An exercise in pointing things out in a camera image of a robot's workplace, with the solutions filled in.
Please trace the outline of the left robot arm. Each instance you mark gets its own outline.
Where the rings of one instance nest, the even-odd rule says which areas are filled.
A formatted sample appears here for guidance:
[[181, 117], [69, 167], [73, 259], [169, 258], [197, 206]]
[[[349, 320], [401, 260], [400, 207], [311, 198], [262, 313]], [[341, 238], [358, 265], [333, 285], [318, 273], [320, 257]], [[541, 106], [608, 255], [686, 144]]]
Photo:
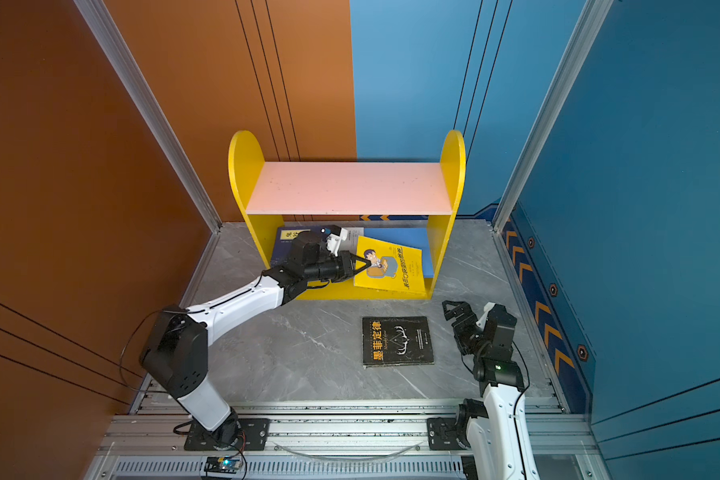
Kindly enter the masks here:
[[370, 260], [341, 248], [346, 238], [339, 227], [301, 232], [283, 263], [262, 271], [245, 286], [203, 304], [167, 307], [157, 314], [140, 364], [215, 447], [234, 447], [241, 427], [237, 413], [209, 379], [210, 346], [244, 322], [308, 290], [350, 280], [371, 267]]

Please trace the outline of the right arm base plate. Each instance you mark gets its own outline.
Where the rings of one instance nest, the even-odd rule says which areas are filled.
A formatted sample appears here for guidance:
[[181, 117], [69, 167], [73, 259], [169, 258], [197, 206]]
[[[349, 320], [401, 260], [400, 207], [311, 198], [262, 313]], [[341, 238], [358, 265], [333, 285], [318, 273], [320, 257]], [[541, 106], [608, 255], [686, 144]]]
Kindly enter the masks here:
[[431, 417], [426, 420], [427, 440], [433, 451], [469, 450], [463, 428], [455, 418]]

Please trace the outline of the white book with dark bars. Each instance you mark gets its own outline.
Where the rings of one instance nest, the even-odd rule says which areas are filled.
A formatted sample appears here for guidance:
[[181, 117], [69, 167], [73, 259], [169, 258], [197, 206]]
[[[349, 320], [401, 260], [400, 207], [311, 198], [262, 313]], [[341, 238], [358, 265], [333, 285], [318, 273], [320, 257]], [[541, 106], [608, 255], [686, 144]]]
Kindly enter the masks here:
[[338, 236], [342, 241], [355, 241], [358, 237], [363, 235], [363, 227], [341, 227], [338, 233]]

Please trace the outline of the yellow cartoon cover book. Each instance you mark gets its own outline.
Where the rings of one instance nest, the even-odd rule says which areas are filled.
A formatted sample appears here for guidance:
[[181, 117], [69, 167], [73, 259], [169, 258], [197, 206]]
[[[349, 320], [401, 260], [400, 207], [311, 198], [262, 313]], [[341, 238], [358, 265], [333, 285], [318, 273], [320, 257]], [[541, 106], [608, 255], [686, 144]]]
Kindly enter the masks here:
[[355, 254], [361, 258], [356, 266], [362, 268], [353, 278], [355, 287], [404, 295], [426, 293], [420, 249], [360, 236]]

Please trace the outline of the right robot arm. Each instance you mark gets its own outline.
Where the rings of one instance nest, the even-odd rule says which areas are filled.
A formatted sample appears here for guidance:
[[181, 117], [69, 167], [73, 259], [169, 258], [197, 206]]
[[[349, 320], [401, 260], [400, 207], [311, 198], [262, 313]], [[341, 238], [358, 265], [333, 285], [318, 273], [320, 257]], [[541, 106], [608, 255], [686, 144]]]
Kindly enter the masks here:
[[457, 435], [471, 450], [478, 479], [538, 479], [526, 420], [529, 380], [526, 363], [516, 362], [517, 319], [505, 306], [488, 302], [478, 315], [464, 301], [442, 302], [461, 356], [470, 356], [468, 370], [478, 383], [480, 398], [459, 406]]

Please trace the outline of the black book yellow title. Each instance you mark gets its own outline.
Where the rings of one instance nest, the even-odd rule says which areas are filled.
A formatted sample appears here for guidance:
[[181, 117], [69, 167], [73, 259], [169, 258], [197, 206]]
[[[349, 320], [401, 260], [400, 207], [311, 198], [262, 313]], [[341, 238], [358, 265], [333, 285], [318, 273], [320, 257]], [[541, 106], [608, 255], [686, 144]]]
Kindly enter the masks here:
[[364, 367], [431, 365], [434, 351], [428, 319], [413, 317], [363, 317]]

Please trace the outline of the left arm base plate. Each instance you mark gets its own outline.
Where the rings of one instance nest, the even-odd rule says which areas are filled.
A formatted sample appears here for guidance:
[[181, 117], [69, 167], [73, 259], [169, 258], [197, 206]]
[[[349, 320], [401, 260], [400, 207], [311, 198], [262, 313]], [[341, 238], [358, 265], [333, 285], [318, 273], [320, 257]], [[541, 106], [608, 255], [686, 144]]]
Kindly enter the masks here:
[[189, 423], [185, 451], [248, 451], [265, 449], [270, 429], [268, 418], [228, 419], [217, 430], [208, 431], [196, 420]]

